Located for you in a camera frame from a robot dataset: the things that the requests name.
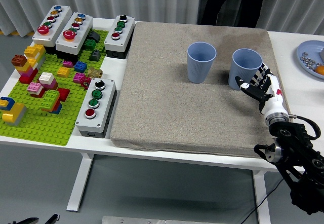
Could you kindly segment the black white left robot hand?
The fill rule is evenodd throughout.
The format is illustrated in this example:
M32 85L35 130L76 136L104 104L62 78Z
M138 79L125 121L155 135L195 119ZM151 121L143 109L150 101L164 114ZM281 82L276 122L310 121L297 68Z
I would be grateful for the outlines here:
M59 219L60 219L60 215L55 213L45 222L45 224L54 224ZM26 218L26 219L24 219L22 221L19 221L19 222L13 221L13 223L16 223L16 224L31 224L31 223L38 223L38 221L39 221L38 217L28 217L28 218Z

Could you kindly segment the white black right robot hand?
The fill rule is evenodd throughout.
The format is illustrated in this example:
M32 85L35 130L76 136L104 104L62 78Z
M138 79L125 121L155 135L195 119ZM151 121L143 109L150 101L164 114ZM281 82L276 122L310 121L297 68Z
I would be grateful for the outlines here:
M259 102L259 111L266 124L287 122L289 115L283 106L284 98L277 77L263 63L249 82L236 76L235 81L245 94Z

